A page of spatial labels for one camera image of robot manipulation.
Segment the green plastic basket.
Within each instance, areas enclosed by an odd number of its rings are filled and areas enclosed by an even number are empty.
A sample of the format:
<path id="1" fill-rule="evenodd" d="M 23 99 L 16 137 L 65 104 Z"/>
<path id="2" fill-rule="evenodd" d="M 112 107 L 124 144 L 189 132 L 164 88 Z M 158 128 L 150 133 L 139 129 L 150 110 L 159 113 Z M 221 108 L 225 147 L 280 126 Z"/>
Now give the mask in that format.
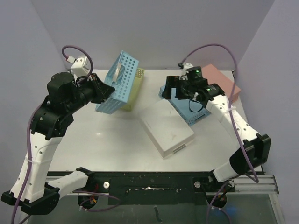
<path id="1" fill-rule="evenodd" d="M 128 98 L 128 102 L 121 108 L 121 110 L 127 111 L 127 112 L 130 112 L 133 110 L 133 108 L 136 104 L 138 95 L 140 93 L 141 86 L 143 84 L 144 73 L 145 73 L 144 69 L 141 69 L 141 68 L 137 69 L 135 78 L 133 81 L 133 86 L 131 88 L 131 92 L 130 92 L 130 95 Z"/>

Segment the blue plastic basket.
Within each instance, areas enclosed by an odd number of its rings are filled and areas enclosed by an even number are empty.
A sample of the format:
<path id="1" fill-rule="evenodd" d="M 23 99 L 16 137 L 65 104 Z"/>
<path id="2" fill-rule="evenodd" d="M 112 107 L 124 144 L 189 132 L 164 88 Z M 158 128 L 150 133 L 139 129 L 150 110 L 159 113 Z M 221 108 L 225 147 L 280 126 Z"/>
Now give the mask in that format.
<path id="1" fill-rule="evenodd" d="M 104 83 L 113 87 L 108 99 L 96 105 L 95 111 L 112 114 L 127 104 L 139 61 L 122 51 L 106 74 Z"/>
<path id="2" fill-rule="evenodd" d="M 175 95 L 176 89 L 172 88 L 169 102 L 189 126 L 194 125 L 210 114 L 200 103 L 189 102 L 188 99 L 178 100 Z"/>

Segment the pink plastic basket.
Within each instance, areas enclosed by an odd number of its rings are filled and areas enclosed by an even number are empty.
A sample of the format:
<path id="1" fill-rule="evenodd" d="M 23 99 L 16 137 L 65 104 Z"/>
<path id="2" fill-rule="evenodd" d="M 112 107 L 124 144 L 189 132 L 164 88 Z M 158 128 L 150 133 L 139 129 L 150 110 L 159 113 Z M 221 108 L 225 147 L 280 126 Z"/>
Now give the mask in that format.
<path id="1" fill-rule="evenodd" d="M 233 81 L 226 77 L 221 71 L 219 71 L 212 64 L 209 64 L 201 68 L 203 78 L 207 79 L 208 84 L 218 84 L 222 90 L 225 92 L 227 97 L 230 96 Z"/>

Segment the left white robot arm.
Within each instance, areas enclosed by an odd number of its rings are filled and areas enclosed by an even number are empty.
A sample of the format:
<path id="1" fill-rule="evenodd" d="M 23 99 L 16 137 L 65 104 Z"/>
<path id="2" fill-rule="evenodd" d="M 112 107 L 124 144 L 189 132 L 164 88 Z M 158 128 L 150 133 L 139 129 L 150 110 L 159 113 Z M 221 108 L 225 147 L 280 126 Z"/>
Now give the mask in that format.
<path id="1" fill-rule="evenodd" d="M 93 73 L 75 79 L 69 72 L 52 76 L 47 84 L 48 95 L 33 112 L 27 128 L 27 154 L 19 177 L 1 200 L 28 215 L 46 215 L 54 210 L 65 195 L 95 186 L 94 173 L 77 168 L 55 181 L 46 181 L 54 153 L 74 121 L 73 114 L 88 103 L 105 102 L 115 91 Z"/>

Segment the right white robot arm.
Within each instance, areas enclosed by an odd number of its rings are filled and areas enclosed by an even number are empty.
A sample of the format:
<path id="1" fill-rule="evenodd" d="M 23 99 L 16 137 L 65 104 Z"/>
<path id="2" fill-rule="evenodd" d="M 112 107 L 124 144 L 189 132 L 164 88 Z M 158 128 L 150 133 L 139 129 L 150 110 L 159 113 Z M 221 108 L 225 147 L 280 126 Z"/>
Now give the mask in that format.
<path id="1" fill-rule="evenodd" d="M 201 103 L 218 119 L 230 137 L 237 140 L 236 150 L 229 160 L 212 171 L 208 179 L 210 189 L 218 191 L 225 181 L 246 175 L 266 163 L 271 147 L 270 137 L 261 135 L 242 118 L 224 90 L 218 84 L 209 84 L 202 76 L 201 67 L 188 68 L 181 76 L 168 76 L 162 97 L 170 100 L 173 90 L 178 100 Z"/>

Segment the white plastic basket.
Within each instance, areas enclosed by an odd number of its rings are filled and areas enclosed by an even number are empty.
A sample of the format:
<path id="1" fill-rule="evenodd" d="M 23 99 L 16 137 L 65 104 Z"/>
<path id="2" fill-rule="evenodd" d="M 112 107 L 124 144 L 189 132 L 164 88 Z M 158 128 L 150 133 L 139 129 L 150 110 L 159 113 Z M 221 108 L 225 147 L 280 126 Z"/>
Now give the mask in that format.
<path id="1" fill-rule="evenodd" d="M 166 99 L 142 110 L 139 121 L 163 159 L 179 152 L 194 140 L 194 131 Z"/>

